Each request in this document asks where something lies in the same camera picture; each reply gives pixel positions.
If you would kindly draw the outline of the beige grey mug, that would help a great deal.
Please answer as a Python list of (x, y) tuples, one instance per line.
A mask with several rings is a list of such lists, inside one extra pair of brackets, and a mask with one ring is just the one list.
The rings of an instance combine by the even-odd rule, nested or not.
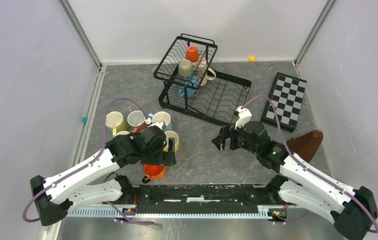
[(188, 59), (183, 59), (178, 64), (178, 74), (183, 77), (189, 77), (193, 75), (195, 71), (196, 63)]

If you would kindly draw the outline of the light blue faceted mug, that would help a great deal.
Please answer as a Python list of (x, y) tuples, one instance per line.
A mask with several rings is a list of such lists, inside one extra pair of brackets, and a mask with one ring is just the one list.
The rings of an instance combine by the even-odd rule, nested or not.
[(148, 117), (152, 120), (152, 123), (164, 122), (165, 128), (164, 131), (172, 130), (171, 116), (165, 111), (159, 111), (155, 114), (149, 113)]

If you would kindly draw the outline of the yellow mug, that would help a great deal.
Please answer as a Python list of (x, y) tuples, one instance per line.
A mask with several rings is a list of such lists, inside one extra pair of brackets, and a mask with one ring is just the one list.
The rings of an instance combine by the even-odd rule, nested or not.
[(164, 133), (167, 137), (167, 139), (166, 139), (167, 144), (164, 147), (164, 152), (167, 152), (168, 149), (169, 149), (169, 140), (170, 139), (172, 139), (172, 142), (174, 144), (174, 152), (177, 152), (178, 149), (179, 149), (179, 146), (180, 146), (178, 134), (176, 132), (172, 131), (172, 130), (165, 131)]

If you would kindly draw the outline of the orange cup top rack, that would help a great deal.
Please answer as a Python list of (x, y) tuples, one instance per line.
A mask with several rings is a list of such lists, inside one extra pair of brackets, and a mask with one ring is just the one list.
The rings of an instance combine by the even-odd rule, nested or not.
[(187, 47), (185, 59), (190, 60), (192, 63), (196, 63), (199, 60), (199, 51), (196, 46), (190, 45)]

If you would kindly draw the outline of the salmon floral mug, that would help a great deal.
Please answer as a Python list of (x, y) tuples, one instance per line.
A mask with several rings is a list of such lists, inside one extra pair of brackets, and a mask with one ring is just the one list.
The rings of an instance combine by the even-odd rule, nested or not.
[(140, 132), (147, 127), (146, 117), (140, 110), (132, 111), (127, 116), (127, 123), (132, 128), (132, 132)]

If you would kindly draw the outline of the checkerboard calibration board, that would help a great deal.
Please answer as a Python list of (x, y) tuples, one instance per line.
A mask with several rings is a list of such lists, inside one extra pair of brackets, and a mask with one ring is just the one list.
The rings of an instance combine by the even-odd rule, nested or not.
[(275, 106), (280, 128), (286, 132), (295, 131), (307, 81), (277, 72), (268, 94)]

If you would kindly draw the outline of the orange cup rack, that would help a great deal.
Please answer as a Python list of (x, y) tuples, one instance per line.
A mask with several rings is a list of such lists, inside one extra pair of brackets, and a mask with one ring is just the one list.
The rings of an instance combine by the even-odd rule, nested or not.
[(143, 170), (145, 176), (142, 178), (142, 183), (147, 184), (151, 180), (160, 180), (166, 174), (166, 167), (164, 165), (144, 164)]
[(190, 60), (192, 63), (196, 63), (199, 60), (199, 51), (196, 46), (190, 45), (187, 47), (185, 59)]

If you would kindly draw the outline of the blue ribbed mug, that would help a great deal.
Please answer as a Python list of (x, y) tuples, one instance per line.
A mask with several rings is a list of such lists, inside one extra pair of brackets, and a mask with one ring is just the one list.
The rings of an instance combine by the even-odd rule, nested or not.
[(188, 76), (184, 82), (184, 86), (181, 86), (178, 90), (179, 97), (194, 98), (198, 94), (199, 80), (195, 75)]

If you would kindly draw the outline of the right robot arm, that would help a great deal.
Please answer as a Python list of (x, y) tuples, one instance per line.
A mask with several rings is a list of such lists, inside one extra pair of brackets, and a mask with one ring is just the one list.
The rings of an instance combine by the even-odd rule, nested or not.
[(230, 150), (244, 149), (262, 166), (277, 172), (265, 191), (270, 203), (285, 201), (320, 215), (348, 240), (378, 233), (378, 210), (370, 189), (355, 189), (319, 171), (272, 140), (261, 122), (249, 121), (242, 127), (224, 125), (211, 142), (223, 151), (226, 140), (230, 140)]

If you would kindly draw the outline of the white patterned mug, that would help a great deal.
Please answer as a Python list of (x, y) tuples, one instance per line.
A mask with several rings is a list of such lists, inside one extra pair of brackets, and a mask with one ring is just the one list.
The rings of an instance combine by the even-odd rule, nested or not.
[(201, 87), (206, 85), (208, 81), (216, 79), (216, 72), (212, 68), (208, 67), (208, 63), (205, 58), (201, 59), (197, 64), (194, 75), (199, 81)]

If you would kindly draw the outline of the pink faceted mug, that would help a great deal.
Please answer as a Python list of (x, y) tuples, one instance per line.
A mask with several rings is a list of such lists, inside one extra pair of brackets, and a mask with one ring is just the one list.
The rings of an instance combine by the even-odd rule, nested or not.
[(116, 137), (116, 136), (121, 136), (121, 135), (127, 135), (127, 134), (129, 134), (129, 132), (128, 131), (120, 131), (120, 132), (118, 132), (118, 133), (116, 133), (115, 135), (114, 135), (114, 137)]

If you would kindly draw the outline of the brown wooden stand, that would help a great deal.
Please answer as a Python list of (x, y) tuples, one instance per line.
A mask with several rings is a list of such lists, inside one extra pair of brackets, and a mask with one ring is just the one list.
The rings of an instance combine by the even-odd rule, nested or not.
[(324, 139), (321, 130), (312, 130), (299, 137), (292, 137), (286, 141), (289, 149), (298, 154), (307, 163), (315, 156)]

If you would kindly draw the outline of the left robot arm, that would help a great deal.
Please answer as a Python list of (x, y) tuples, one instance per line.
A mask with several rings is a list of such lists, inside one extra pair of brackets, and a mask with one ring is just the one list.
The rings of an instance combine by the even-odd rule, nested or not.
[(176, 164), (175, 138), (167, 137), (157, 125), (143, 132), (116, 135), (98, 152), (72, 168), (52, 177), (40, 175), (30, 180), (38, 218), (43, 226), (53, 225), (64, 219), (69, 212), (103, 202), (129, 203), (134, 197), (131, 183), (126, 176), (101, 184), (91, 183), (127, 165), (137, 163), (153, 166)]

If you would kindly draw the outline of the yellow-green faceted mug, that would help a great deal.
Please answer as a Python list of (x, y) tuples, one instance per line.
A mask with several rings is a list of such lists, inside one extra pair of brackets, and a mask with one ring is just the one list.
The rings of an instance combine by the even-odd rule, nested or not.
[(112, 132), (113, 136), (127, 130), (127, 122), (124, 116), (118, 111), (112, 111), (106, 115), (106, 127)]

